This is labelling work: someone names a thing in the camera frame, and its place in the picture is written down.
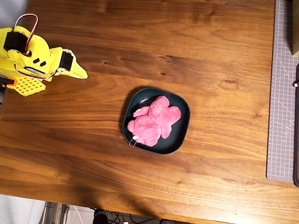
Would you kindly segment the yellow gripper black motor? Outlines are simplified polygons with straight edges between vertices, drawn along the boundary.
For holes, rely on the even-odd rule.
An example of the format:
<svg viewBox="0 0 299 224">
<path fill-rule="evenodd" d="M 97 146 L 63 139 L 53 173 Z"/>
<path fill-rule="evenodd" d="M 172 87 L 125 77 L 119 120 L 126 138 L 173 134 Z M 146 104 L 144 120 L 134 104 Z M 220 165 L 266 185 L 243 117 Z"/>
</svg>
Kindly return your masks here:
<svg viewBox="0 0 299 224">
<path fill-rule="evenodd" d="M 50 57 L 49 78 L 59 75 L 80 79 L 88 78 L 86 70 L 78 64 L 77 58 L 71 50 L 61 47 L 52 48 Z"/>
</svg>

